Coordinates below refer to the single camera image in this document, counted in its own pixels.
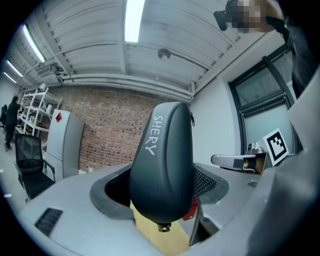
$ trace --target ceiling light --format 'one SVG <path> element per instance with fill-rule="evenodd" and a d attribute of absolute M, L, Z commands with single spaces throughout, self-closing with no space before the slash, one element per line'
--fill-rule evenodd
<path fill-rule="evenodd" d="M 9 64 L 9 66 L 20 76 L 23 77 L 23 75 L 14 67 L 14 65 L 11 64 L 9 60 L 6 60 L 6 63 Z"/>
<path fill-rule="evenodd" d="M 15 80 L 13 80 L 6 72 L 3 72 L 8 78 L 11 79 L 12 82 L 14 82 L 15 84 L 17 83 Z"/>
<path fill-rule="evenodd" d="M 125 33 L 126 42 L 137 43 L 145 0 L 128 0 L 125 11 Z"/>
<path fill-rule="evenodd" d="M 28 29 L 27 29 L 27 26 L 26 25 L 23 25 L 22 27 L 22 30 L 23 30 L 23 33 L 24 33 L 24 36 L 25 38 L 27 39 L 27 41 L 29 42 L 31 48 L 33 49 L 33 51 L 35 52 L 35 54 L 38 56 L 39 60 L 44 63 L 46 60 L 45 58 L 43 57 L 43 55 L 41 54 L 41 52 L 39 51 L 38 47 L 36 46 L 34 40 L 32 39 Z"/>

